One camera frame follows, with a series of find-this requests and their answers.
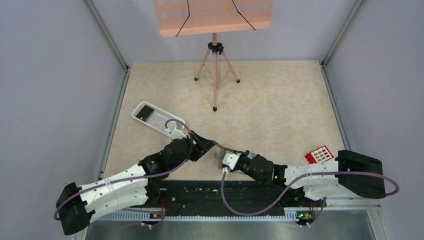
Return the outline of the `grey card holder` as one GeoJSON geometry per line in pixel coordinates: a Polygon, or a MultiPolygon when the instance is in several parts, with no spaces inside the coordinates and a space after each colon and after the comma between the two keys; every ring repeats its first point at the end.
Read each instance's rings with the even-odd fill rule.
{"type": "MultiPolygon", "coordinates": [[[[214,153],[214,157],[218,160],[218,168],[219,168],[219,169],[222,169],[222,158],[223,158],[223,156],[224,156],[224,153],[225,153],[225,152],[222,152],[222,151],[220,151],[220,150],[217,150],[217,151],[214,153]]],[[[252,153],[252,152],[250,152],[249,150],[246,150],[246,151],[241,151],[241,150],[240,150],[240,153],[237,153],[237,154],[240,154],[239,159],[240,159],[240,158],[248,158],[249,160],[252,160],[252,159],[253,159],[253,157],[255,157],[255,156],[256,156],[256,154],[255,154],[255,153],[252,153]]]]}

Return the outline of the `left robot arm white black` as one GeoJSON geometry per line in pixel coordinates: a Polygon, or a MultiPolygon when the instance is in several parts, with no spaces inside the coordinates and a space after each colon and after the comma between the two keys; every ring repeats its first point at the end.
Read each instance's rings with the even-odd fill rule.
{"type": "Polygon", "coordinates": [[[158,201],[161,180],[187,161],[196,162],[216,144],[189,132],[109,178],[84,185],[69,183],[55,204],[53,218],[60,221],[64,235],[70,236],[112,212],[135,206],[148,208],[158,201]]]}

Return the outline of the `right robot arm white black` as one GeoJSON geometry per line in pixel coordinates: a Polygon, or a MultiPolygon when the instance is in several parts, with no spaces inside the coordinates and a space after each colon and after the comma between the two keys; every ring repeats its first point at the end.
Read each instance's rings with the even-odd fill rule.
{"type": "Polygon", "coordinates": [[[382,162],[349,150],[340,150],[335,159],[302,166],[279,165],[257,154],[242,154],[230,167],[269,187],[300,189],[306,198],[317,201],[323,197],[353,193],[368,199],[387,196],[382,162]]]}

